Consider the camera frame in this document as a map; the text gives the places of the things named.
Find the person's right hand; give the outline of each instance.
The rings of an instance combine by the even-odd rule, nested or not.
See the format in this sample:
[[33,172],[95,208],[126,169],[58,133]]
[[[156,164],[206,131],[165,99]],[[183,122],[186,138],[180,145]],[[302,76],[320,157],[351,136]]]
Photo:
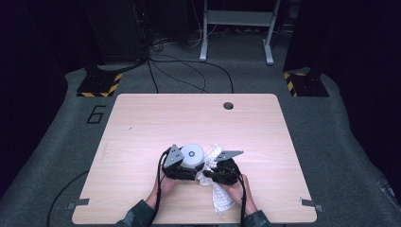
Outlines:
[[[247,193],[247,195],[246,195],[247,201],[245,204],[245,214],[248,216],[251,213],[256,212],[257,208],[253,202],[253,197],[251,194],[248,177],[244,174],[242,174],[241,176],[244,181],[245,190]],[[242,184],[239,180],[236,183],[234,183],[233,185],[226,185],[226,184],[222,184],[222,183],[219,183],[218,185],[220,185],[237,204],[239,204],[239,205],[242,204],[243,188],[242,188]]]

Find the white tissue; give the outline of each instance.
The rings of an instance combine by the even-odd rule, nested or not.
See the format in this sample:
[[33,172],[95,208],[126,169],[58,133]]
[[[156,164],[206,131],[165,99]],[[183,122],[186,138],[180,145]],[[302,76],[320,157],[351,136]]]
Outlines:
[[[204,156],[204,167],[203,170],[212,170],[212,168],[217,166],[217,162],[215,162],[215,158],[221,153],[221,146],[218,144],[214,144],[209,153]],[[213,193],[212,199],[213,204],[215,205],[215,212],[221,215],[222,212],[229,210],[231,207],[235,205],[235,201],[231,199],[230,195],[218,185],[218,183],[213,182],[211,178],[206,178],[202,171],[198,173],[198,180],[200,181],[200,185],[212,185]]]

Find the black cable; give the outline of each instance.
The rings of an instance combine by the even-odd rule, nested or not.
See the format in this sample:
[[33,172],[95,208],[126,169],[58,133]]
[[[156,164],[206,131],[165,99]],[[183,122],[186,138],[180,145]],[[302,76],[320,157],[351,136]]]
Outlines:
[[154,221],[154,219],[156,218],[157,212],[159,211],[160,199],[162,197],[162,180],[163,180],[163,179],[160,180],[160,166],[162,164],[163,157],[168,154],[168,151],[169,151],[169,149],[166,150],[165,152],[163,152],[162,156],[160,156],[159,164],[157,165],[157,178],[156,178],[156,180],[157,180],[157,197],[156,197],[156,205],[154,206],[153,215],[150,218],[150,222],[149,222],[148,226],[150,226],[151,223]]
[[229,170],[231,173],[234,173],[236,175],[236,177],[238,178],[239,182],[241,183],[242,186],[242,204],[241,204],[241,227],[244,227],[245,222],[244,222],[244,218],[245,218],[245,205],[247,203],[247,191],[245,189],[245,184],[244,184],[244,180],[242,179],[242,175],[238,176],[238,174],[236,174],[232,169],[228,168],[228,167],[224,167],[225,169]]
[[216,68],[221,69],[221,70],[227,75],[228,79],[230,80],[231,92],[232,92],[232,94],[234,93],[233,80],[231,79],[230,74],[229,74],[229,73],[227,72],[227,70],[225,70],[223,67],[218,66],[218,65],[216,65],[216,64],[213,64],[213,63],[210,63],[210,62],[205,62],[205,61],[189,61],[189,60],[158,61],[158,60],[152,59],[151,57],[149,57],[148,59],[151,60],[151,61],[160,62],[160,63],[169,63],[169,62],[191,62],[191,63],[203,63],[203,64],[208,64],[208,65],[215,66]]
[[183,64],[187,65],[188,67],[190,67],[190,68],[192,68],[193,70],[195,70],[198,74],[200,74],[200,76],[203,78],[203,88],[201,88],[201,87],[199,87],[199,86],[197,86],[197,85],[195,85],[195,84],[192,84],[192,83],[190,83],[190,82],[186,82],[186,81],[183,81],[183,80],[176,79],[176,78],[172,77],[171,75],[169,75],[168,73],[166,73],[165,71],[163,71],[159,66],[157,66],[157,65],[155,64],[155,62],[154,62],[152,59],[149,59],[149,60],[152,61],[153,65],[154,65],[160,72],[162,72],[163,74],[165,74],[165,75],[168,76],[169,78],[174,79],[174,80],[177,80],[178,82],[181,82],[181,83],[185,83],[185,84],[191,85],[191,86],[193,86],[193,87],[195,87],[195,88],[198,88],[198,89],[201,90],[201,92],[200,92],[201,94],[202,94],[203,92],[208,93],[208,92],[204,89],[204,88],[206,87],[206,78],[204,77],[204,75],[203,75],[200,71],[198,71],[196,68],[192,67],[191,65],[189,65],[189,64],[187,64],[187,63],[185,63],[185,62],[183,62]]
[[148,66],[149,66],[149,72],[150,72],[151,79],[153,80],[154,87],[156,88],[156,93],[159,94],[159,88],[157,87],[156,80],[154,79],[153,73],[151,71],[149,59],[147,60],[147,62],[148,62]]
[[76,181],[77,179],[79,179],[80,177],[82,177],[83,175],[87,174],[89,172],[89,170],[84,171],[83,173],[79,174],[76,178],[74,178],[73,180],[71,180],[60,192],[59,194],[56,196],[56,198],[53,200],[53,202],[50,205],[49,211],[47,213],[47,221],[46,221],[46,226],[49,227],[50,226],[50,216],[51,216],[51,212],[53,210],[54,204],[56,204],[57,199],[59,198],[59,196],[62,194],[62,192],[64,192],[65,189],[67,189],[68,186],[71,185],[71,183],[73,183],[74,181]]

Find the metal stand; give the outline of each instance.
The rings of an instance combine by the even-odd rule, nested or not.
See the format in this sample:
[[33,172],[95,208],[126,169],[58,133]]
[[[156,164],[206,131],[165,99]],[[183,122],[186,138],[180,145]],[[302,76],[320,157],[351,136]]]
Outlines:
[[207,1],[208,0],[204,0],[203,42],[200,50],[201,61],[206,61],[208,45],[207,25],[268,26],[268,36],[266,39],[263,39],[263,46],[265,49],[266,62],[268,65],[273,65],[270,40],[281,0],[275,0],[273,12],[208,10]]

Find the wooden table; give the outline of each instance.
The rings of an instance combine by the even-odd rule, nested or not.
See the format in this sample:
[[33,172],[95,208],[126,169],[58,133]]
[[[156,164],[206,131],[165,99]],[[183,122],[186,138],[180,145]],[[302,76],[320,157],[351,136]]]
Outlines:
[[[232,110],[223,104],[230,102]],[[198,144],[204,152],[215,144],[244,150],[235,157],[247,174],[257,207],[273,223],[316,220],[288,128],[275,95],[165,94],[120,95],[100,141],[81,199],[76,224],[116,223],[153,187],[162,152],[172,144]],[[153,223],[239,223],[240,207],[219,216],[212,186],[181,181],[163,198]]]

